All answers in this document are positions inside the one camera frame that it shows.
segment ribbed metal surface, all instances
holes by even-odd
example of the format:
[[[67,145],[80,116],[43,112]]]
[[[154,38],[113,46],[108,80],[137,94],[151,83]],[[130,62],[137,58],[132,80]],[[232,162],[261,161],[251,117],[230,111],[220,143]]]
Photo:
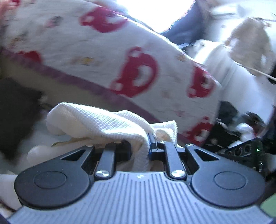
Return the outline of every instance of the ribbed metal surface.
[[[163,172],[117,174],[97,181],[89,193],[66,208],[40,211],[21,208],[12,224],[167,224],[167,223],[270,223],[272,218],[257,206],[239,210],[213,207],[195,197],[184,182],[172,181]]]

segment patterned blanket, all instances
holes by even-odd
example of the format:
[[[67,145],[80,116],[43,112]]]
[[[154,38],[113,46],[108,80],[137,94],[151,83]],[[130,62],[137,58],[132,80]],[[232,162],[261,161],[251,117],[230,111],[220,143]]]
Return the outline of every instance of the patterned blanket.
[[[206,139],[220,84],[165,37],[83,0],[14,1],[2,36],[6,55],[113,103],[135,105],[125,108],[145,119],[175,120],[183,141]]]

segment purple trim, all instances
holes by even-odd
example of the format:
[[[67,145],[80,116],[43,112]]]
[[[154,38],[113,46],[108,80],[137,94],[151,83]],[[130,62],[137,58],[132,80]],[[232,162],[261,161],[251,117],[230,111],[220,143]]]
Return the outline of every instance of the purple trim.
[[[68,75],[64,72],[61,72],[59,70],[56,70],[54,68],[51,68],[49,66],[37,63],[35,61],[32,61],[31,59],[25,58],[22,55],[16,54],[14,52],[11,52],[5,48],[1,49],[1,53],[4,56],[7,56],[8,58],[18,62],[24,67],[30,68],[36,72],[39,72],[40,74],[43,74],[45,76],[51,77],[53,79],[56,79],[58,82],[68,85],[75,85],[81,89],[88,90],[92,94],[102,96],[105,100],[107,100],[110,104],[113,105],[120,105],[125,110],[132,111],[142,118],[144,118],[146,121],[150,123],[160,123],[161,121],[155,118],[153,115],[151,115],[146,110],[140,108],[127,98],[117,95],[110,91],[109,89],[106,89],[105,87],[102,87],[96,83],[89,82],[87,80],[81,79],[79,77],[75,77],[72,75]],[[186,137],[184,137],[182,134],[178,134],[178,139],[181,140],[183,143],[188,143]]]

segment white towel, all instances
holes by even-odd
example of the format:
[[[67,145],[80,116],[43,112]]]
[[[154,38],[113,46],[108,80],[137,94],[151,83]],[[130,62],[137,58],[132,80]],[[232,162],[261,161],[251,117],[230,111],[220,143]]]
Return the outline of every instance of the white towel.
[[[132,156],[128,162],[120,164],[117,170],[149,171],[153,162],[148,159],[147,133],[153,133],[156,140],[177,144],[175,121],[149,124],[140,116],[126,110],[109,112],[91,106],[60,103],[49,112],[46,124],[52,134],[67,134],[73,139],[53,147],[34,147],[27,156],[29,166],[34,166],[87,144],[105,145],[125,139],[131,144]],[[15,175],[0,175],[0,201],[17,210],[20,203],[14,189],[10,187],[14,180]]]

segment green object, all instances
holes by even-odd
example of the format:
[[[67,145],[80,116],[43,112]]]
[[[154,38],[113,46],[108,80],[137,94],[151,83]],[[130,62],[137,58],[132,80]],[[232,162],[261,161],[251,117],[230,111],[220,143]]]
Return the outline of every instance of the green object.
[[[261,209],[271,217],[276,217],[276,193],[261,204]]]

